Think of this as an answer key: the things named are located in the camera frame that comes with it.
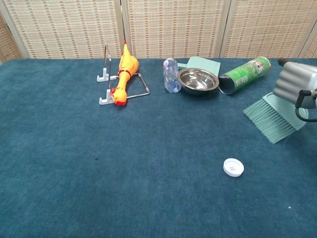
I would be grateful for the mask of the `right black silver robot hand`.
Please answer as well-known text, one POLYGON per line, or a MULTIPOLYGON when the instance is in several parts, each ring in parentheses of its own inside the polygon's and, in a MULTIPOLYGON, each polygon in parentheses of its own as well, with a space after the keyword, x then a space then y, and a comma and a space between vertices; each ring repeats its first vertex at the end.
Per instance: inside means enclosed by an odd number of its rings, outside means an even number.
POLYGON ((273 93, 292 104, 301 90, 317 91, 317 66, 292 62, 284 58, 278 59, 282 66, 273 93))

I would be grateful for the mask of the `light green hand broom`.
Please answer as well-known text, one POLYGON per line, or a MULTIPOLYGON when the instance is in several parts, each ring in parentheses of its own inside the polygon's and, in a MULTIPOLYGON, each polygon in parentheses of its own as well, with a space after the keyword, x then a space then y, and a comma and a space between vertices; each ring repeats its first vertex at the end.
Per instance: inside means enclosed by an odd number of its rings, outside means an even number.
POLYGON ((306 124, 296 116, 295 105, 272 92, 245 108, 243 113, 272 144, 306 124))

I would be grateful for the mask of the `white plastic bottle cap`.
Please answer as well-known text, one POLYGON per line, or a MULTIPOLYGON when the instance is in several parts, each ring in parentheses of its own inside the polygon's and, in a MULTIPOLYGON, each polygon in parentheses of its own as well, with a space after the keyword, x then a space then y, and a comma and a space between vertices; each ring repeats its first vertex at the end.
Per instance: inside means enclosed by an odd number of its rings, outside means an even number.
POLYGON ((223 170, 227 175, 236 178, 244 172, 244 165, 238 159, 227 158, 223 162, 223 170))

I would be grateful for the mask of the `clear plastic water bottle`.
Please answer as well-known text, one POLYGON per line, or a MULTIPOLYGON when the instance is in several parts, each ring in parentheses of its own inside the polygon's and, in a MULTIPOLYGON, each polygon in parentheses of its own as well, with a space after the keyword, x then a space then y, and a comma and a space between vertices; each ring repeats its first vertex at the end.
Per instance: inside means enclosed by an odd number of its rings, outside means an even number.
POLYGON ((178 64, 173 58, 167 58, 163 62, 164 86, 167 92, 177 93, 181 90, 181 83, 178 80, 178 64))

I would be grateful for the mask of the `woven bamboo screen panel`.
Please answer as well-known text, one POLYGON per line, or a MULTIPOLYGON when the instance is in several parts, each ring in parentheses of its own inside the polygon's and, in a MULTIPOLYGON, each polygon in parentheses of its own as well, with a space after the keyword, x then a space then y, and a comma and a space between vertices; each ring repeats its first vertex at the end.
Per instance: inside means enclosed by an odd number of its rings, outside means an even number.
POLYGON ((221 58, 298 58, 317 22, 317 0, 229 2, 221 58))
POLYGON ((119 0, 0 0, 23 58, 101 59, 121 54, 119 0))
POLYGON ((317 24, 310 32, 298 58, 317 58, 317 24))
POLYGON ((12 36, 10 28, 0 13, 0 61, 4 63, 22 58, 23 56, 12 36))
POLYGON ((231 0, 120 0, 137 58, 220 57, 231 0))

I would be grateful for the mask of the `green cylindrical chip can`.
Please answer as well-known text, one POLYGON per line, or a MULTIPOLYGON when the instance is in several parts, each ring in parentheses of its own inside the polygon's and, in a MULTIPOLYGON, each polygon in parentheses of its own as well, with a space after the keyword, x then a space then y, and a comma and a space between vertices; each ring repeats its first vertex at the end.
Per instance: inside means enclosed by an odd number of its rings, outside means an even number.
POLYGON ((266 75, 271 69, 271 63, 266 57, 256 57, 247 63, 236 67, 219 79, 219 90, 225 95, 231 95, 247 84, 266 75))

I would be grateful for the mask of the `light green dustpan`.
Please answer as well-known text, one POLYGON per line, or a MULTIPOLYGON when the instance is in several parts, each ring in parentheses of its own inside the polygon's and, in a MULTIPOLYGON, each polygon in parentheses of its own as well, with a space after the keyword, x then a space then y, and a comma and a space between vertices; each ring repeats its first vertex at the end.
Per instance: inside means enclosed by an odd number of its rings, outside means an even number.
POLYGON ((199 68, 208 71, 218 77, 220 63, 211 59, 206 59, 198 56, 190 57, 187 63, 178 63, 178 69, 199 68))

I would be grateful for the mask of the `stainless steel bowl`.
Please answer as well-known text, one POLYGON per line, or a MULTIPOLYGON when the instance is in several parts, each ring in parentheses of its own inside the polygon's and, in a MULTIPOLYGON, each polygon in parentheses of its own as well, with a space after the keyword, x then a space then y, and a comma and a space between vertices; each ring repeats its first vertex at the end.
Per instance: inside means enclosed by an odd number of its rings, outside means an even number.
POLYGON ((214 92, 219 86, 217 76, 199 68, 184 68, 178 72, 177 78, 182 89, 195 96, 214 92))

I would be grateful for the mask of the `yellow rubber chicken toy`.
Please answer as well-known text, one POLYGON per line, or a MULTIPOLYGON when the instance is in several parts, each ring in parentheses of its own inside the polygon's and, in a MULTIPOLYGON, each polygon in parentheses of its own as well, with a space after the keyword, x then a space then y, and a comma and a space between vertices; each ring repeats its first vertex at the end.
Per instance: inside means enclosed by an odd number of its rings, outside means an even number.
POLYGON ((127 103, 126 86, 131 77, 137 72, 139 62, 136 57, 132 56, 128 50, 127 42, 123 44, 123 52, 119 62, 118 77, 119 82, 111 90, 111 98, 118 106, 124 106, 127 103))

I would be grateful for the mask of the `blue felt table mat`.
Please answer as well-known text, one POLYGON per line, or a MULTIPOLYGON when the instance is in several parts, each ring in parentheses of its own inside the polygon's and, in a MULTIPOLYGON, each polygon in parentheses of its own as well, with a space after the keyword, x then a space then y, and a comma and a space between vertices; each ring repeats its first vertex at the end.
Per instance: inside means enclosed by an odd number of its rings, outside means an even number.
POLYGON ((271 144, 242 112, 274 87, 270 62, 195 97, 141 59, 151 92, 125 107, 99 105, 101 59, 0 65, 0 238, 317 238, 317 123, 271 144))

